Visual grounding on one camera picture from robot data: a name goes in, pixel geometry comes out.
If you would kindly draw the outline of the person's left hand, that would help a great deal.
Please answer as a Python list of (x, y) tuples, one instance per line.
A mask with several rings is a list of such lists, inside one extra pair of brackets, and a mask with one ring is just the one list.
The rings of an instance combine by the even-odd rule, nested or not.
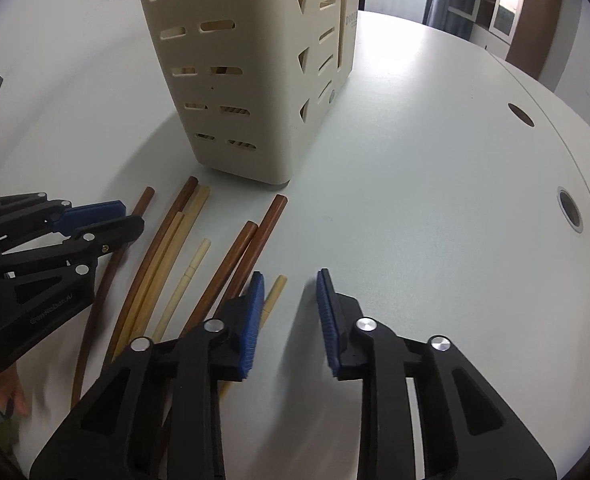
[(0, 412), (4, 415), (18, 414), (22, 417), (30, 414), (16, 363), (0, 373)]

